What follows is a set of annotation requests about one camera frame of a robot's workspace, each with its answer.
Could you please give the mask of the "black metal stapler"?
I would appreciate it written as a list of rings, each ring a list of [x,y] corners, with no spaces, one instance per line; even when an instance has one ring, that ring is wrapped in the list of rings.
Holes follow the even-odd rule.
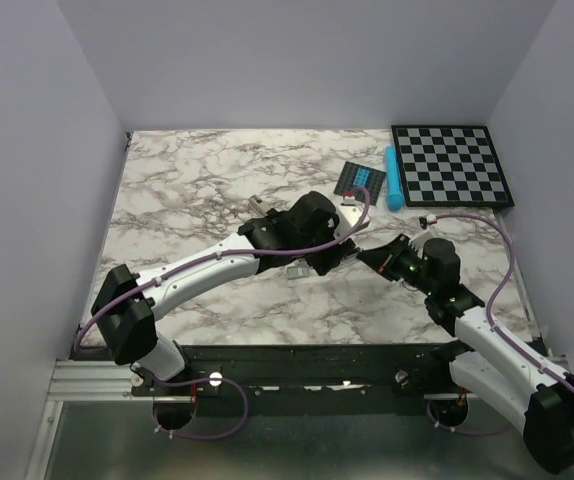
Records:
[[[271,210],[271,207],[258,195],[252,195],[248,199],[248,205],[254,213],[260,216],[266,216]]]

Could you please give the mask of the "staple tray with staples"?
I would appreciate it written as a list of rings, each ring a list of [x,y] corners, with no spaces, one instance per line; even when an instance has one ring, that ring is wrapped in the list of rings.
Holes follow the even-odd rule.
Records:
[[[310,270],[304,266],[290,266],[287,268],[287,278],[290,280],[303,279],[310,276]]]

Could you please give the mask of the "white stapler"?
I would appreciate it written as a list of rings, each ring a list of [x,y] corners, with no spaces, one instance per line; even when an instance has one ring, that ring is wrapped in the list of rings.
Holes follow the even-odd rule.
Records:
[[[355,261],[357,259],[358,254],[359,254],[359,251],[354,251],[354,252],[344,256],[342,261],[343,262]]]

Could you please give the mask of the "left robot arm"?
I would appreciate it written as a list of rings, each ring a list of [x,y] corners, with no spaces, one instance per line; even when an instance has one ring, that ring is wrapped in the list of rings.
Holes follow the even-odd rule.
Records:
[[[168,395],[189,380],[180,346],[156,327],[185,302],[226,283],[302,260],[324,276],[357,251],[352,237],[370,223],[353,195],[340,203],[310,191],[288,210],[269,208],[214,246],[175,263],[133,272],[121,264],[106,275],[91,307],[115,364],[138,364]]]

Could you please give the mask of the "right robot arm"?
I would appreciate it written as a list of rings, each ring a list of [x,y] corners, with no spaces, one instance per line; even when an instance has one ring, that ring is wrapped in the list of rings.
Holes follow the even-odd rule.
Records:
[[[359,260],[388,281],[404,281],[425,296],[430,318],[465,350],[427,367],[436,390],[456,385],[481,398],[522,435],[547,472],[574,466],[574,374],[538,353],[496,320],[462,284],[454,245],[431,238],[416,250],[405,235]]]

